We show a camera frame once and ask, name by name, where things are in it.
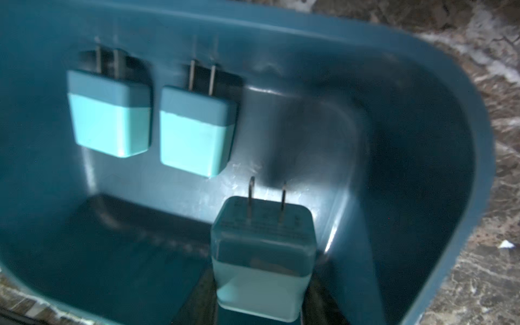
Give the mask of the teal storage box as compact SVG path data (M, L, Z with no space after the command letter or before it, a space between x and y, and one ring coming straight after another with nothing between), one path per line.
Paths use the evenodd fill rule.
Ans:
M78 146L66 73L96 46L152 88L150 148ZM212 178L160 160L161 90L238 104ZM1 269L105 324L196 315L211 224L231 196L307 207L336 321L416 324L490 197L490 118L463 69L405 32L233 1L1 2Z

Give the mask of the blue plug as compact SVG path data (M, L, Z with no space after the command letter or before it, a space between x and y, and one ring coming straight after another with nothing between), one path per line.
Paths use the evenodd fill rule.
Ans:
M311 211L247 196L225 201L211 227L217 302L230 311L280 322L299 318L318 245Z
M166 166L212 178L226 168L230 159L238 106L213 95L215 65L210 70L208 93L196 93L196 65L192 60L188 89L161 89L160 159Z
M152 87L127 66L127 54L97 45L92 66L70 69L67 97L75 142L118 158L150 147Z

